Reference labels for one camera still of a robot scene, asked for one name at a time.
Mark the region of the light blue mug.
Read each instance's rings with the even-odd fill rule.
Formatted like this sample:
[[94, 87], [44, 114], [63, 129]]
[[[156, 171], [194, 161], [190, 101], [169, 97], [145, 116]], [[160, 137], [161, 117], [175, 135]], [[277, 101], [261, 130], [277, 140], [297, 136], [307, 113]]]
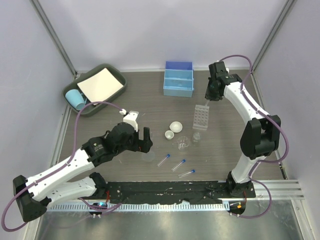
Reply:
[[77, 89], [71, 89], [65, 94], [68, 103], [77, 111], [80, 111], [87, 103], [86, 96]]

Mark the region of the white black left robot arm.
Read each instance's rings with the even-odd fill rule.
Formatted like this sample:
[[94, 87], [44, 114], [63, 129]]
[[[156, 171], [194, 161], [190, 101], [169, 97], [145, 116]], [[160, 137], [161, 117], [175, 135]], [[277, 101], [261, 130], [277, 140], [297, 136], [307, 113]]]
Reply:
[[111, 161], [124, 151], [148, 153], [153, 146], [150, 129], [144, 127], [143, 139], [139, 131], [126, 122], [118, 123], [102, 136], [92, 137], [72, 155], [46, 171], [12, 181], [13, 194], [22, 220], [27, 223], [42, 216], [49, 207], [65, 200], [91, 197], [100, 200], [107, 192], [106, 182], [99, 173], [77, 181], [69, 180]]

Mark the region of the clear test tube rack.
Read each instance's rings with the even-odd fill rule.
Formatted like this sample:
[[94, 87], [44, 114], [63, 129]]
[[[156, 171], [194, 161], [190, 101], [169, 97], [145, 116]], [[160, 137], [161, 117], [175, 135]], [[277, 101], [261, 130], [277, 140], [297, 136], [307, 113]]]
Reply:
[[207, 105], [196, 105], [193, 116], [193, 129], [206, 131], [209, 125], [210, 107]]

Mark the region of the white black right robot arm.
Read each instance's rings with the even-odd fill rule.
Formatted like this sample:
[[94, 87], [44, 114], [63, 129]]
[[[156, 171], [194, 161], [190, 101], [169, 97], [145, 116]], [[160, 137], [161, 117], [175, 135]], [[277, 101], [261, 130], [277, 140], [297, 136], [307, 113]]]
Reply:
[[205, 98], [219, 101], [226, 98], [245, 123], [240, 138], [241, 156], [226, 179], [226, 193], [241, 198], [252, 188], [251, 177], [266, 157], [278, 149], [281, 119], [269, 115], [253, 99], [237, 74], [230, 74], [222, 61], [209, 65]]

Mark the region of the clear glass beaker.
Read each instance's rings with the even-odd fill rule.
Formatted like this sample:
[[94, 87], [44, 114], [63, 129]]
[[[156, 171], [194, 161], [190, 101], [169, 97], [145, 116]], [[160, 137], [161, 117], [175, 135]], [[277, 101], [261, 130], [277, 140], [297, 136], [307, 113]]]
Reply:
[[174, 143], [174, 146], [180, 151], [180, 152], [185, 152], [191, 142], [190, 139], [187, 136], [180, 136]]

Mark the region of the blue tiered organizer box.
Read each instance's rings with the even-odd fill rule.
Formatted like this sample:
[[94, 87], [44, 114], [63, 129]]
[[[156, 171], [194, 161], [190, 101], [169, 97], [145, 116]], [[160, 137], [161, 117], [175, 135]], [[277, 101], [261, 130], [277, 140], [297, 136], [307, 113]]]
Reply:
[[194, 70], [191, 61], [166, 61], [163, 95], [191, 98], [194, 91]]

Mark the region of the small clear glass bottle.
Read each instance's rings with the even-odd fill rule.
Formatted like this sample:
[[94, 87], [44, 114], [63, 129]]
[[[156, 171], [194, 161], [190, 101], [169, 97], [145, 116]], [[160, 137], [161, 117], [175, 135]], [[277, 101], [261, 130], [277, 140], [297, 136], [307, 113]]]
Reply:
[[201, 139], [202, 139], [201, 133], [200, 132], [194, 132], [193, 136], [192, 136], [192, 144], [194, 146], [198, 146], [199, 143], [201, 142]]

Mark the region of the small white ceramic bowl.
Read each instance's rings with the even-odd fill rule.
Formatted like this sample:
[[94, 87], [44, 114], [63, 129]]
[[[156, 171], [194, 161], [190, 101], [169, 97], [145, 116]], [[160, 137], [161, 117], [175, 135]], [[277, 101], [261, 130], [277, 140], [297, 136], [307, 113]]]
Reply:
[[167, 130], [165, 133], [164, 133], [164, 136], [167, 140], [172, 140], [175, 136], [174, 132], [171, 131], [171, 130]]

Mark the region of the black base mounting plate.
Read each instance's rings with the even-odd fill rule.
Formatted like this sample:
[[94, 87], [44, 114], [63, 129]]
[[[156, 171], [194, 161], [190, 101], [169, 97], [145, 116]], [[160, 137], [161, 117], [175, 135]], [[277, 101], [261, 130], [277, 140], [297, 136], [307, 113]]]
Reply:
[[233, 184], [225, 181], [113, 181], [100, 196], [85, 200], [106, 200], [112, 204], [173, 205], [186, 201], [192, 205], [221, 203], [222, 199], [254, 199], [252, 182]]

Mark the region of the blue capped test tube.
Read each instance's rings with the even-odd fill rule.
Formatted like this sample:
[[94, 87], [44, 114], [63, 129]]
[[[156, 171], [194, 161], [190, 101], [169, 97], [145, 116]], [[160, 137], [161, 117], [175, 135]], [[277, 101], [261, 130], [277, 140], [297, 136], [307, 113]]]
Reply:
[[196, 171], [194, 169], [190, 170], [190, 171], [187, 171], [187, 172], [184, 172], [184, 173], [181, 173], [178, 175], [179, 178], [184, 178], [188, 175], [191, 175], [191, 174], [194, 174]]
[[176, 171], [182, 164], [184, 164], [186, 162], [185, 159], [183, 159], [181, 162], [179, 162], [178, 164], [176, 164], [171, 170], [174, 172]]
[[158, 166], [158, 167], [161, 166], [170, 156], [171, 156], [170, 154], [167, 154], [167, 155], [165, 156], [165, 158], [163, 158], [163, 159], [157, 164], [157, 166]]

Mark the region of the aluminium rail profile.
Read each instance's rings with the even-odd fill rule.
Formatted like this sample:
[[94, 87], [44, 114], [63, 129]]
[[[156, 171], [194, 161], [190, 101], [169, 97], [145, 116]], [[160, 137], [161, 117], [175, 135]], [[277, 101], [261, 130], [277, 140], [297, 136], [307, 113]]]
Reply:
[[[273, 201], [305, 199], [298, 180], [263, 180], [262, 183], [268, 188]], [[268, 192], [262, 184], [254, 183], [253, 186], [257, 200], [269, 199]]]

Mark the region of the large white ceramic bowl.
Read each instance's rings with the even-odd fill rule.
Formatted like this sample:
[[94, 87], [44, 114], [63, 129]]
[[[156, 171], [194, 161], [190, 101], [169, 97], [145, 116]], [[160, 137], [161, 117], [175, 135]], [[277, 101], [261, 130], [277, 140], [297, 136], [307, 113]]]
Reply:
[[169, 125], [169, 129], [174, 132], [174, 133], [180, 133], [183, 129], [183, 125], [181, 122], [179, 121], [173, 121], [170, 125]]

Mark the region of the dark green plastic tray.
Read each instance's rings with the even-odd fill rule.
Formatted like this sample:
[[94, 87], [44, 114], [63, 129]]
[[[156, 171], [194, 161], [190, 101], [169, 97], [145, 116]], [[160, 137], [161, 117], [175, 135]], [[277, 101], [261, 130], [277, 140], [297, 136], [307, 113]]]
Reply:
[[127, 80], [114, 66], [103, 63], [67, 85], [62, 96], [69, 107], [83, 117], [91, 117], [111, 103], [127, 88]]

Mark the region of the white square plate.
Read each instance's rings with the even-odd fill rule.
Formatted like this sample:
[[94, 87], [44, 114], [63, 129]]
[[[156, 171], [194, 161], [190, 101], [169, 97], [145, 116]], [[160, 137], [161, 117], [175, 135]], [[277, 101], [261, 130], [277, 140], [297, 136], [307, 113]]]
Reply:
[[77, 83], [77, 86], [90, 102], [102, 102], [123, 88], [107, 68]]

